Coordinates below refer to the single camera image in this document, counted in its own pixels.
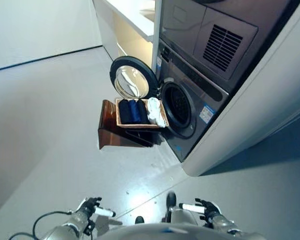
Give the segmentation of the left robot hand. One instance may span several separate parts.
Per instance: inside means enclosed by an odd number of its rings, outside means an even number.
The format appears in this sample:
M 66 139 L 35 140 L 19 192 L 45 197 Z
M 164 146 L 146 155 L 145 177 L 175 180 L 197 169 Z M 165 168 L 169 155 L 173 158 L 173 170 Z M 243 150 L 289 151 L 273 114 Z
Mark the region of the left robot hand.
M 116 212 L 110 208 L 101 206 L 102 197 L 86 197 L 75 211 L 73 219 L 79 226 L 86 227 L 89 224 L 96 224 L 97 217 L 113 218 Z

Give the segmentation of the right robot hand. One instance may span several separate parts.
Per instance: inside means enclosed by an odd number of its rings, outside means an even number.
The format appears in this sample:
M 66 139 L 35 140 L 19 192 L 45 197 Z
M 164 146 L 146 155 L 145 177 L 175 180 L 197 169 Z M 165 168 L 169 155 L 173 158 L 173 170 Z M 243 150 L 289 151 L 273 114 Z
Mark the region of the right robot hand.
M 194 204 L 179 203 L 178 206 L 182 210 L 199 214 L 199 218 L 206 223 L 211 223 L 213 217 L 220 216 L 222 214 L 220 208 L 211 201 L 206 201 L 201 198 L 195 198 L 194 201 Z

